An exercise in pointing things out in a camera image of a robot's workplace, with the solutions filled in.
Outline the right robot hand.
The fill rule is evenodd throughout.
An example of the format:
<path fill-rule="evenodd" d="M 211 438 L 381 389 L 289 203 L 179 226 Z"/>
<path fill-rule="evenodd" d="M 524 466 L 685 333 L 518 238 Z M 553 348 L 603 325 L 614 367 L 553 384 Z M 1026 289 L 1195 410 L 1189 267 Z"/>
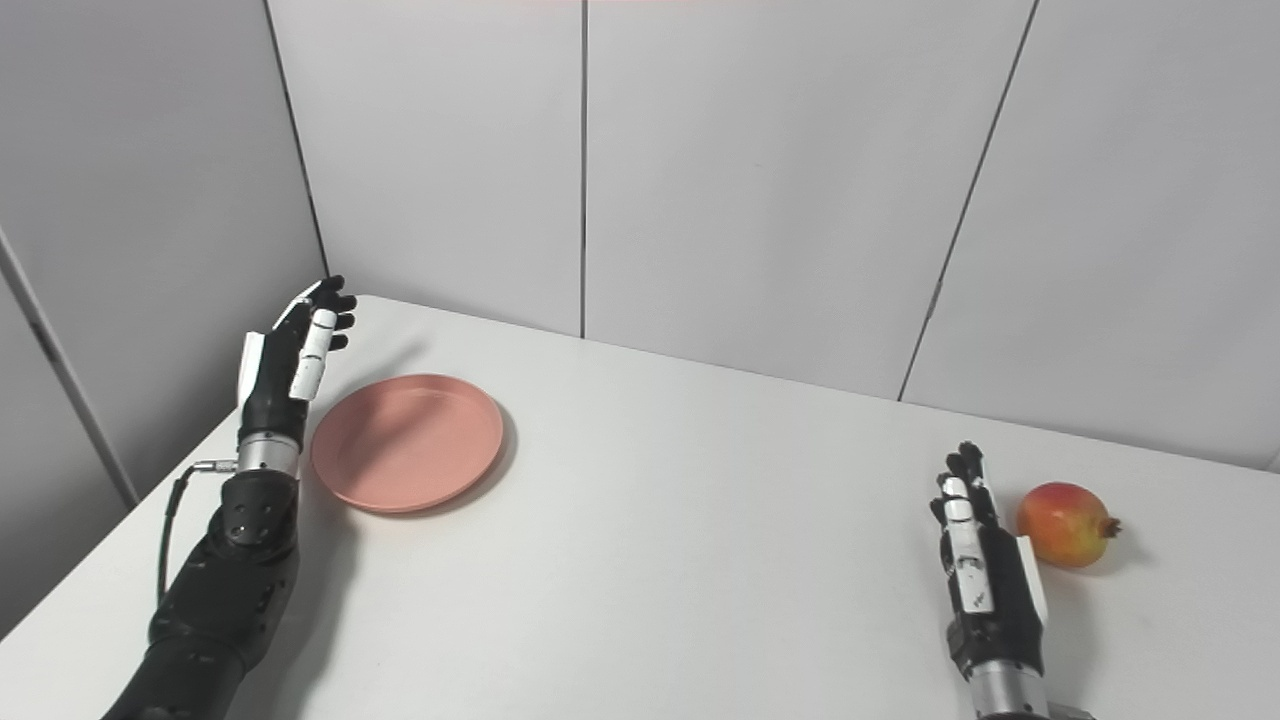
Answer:
<path fill-rule="evenodd" d="M 961 442 L 936 483 L 929 507 L 941 529 L 952 662 L 964 676 L 995 661 L 1043 676 L 1044 612 L 1030 579 L 1034 555 L 1001 524 L 980 448 Z"/>

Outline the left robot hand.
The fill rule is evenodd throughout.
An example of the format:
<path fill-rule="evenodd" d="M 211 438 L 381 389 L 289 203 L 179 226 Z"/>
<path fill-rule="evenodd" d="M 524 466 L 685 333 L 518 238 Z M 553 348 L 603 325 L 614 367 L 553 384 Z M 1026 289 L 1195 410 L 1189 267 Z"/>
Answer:
<path fill-rule="evenodd" d="M 301 443 L 326 356 L 347 347 L 358 300 L 346 278 L 330 275 L 293 299 L 266 333 L 244 340 L 237 400 L 237 439 L 270 434 Z"/>

